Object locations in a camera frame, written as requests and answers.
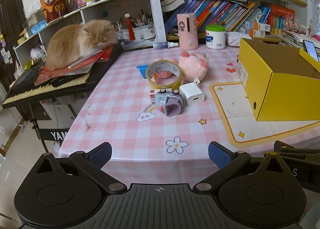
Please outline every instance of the cat's head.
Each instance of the cat's head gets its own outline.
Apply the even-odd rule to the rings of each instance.
[[[118,43],[117,34],[110,21],[93,20],[83,25],[87,41],[94,48],[105,48]]]

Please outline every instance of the blue package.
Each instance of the blue package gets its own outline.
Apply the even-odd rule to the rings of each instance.
[[[46,21],[45,21],[45,20],[40,21],[40,22],[38,22],[37,24],[33,25],[33,26],[31,27],[31,29],[30,29],[32,35],[38,33],[40,30],[44,29],[46,26],[47,26],[47,24],[46,24]]]
[[[149,66],[149,65],[139,65],[139,66],[137,66],[137,68],[138,68],[139,71],[140,71],[140,74],[142,75],[142,77],[143,77],[144,79],[147,78],[147,77],[146,77],[146,70],[147,70],[148,66]]]

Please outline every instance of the pink humidifier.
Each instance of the pink humidifier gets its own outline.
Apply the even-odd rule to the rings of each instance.
[[[181,49],[198,48],[198,30],[194,13],[177,14],[179,45]]]

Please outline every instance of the yellow cardboard box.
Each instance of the yellow cardboard box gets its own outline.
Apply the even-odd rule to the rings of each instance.
[[[320,120],[320,64],[304,50],[241,39],[238,75],[256,120]]]

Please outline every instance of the yellow tape roll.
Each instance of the yellow tape roll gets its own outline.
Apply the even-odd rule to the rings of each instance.
[[[158,85],[151,80],[152,76],[160,71],[168,71],[174,74],[178,79],[168,85]],[[146,77],[152,89],[171,88],[172,90],[179,89],[181,86],[182,70],[178,65],[168,60],[155,61],[146,69]]]

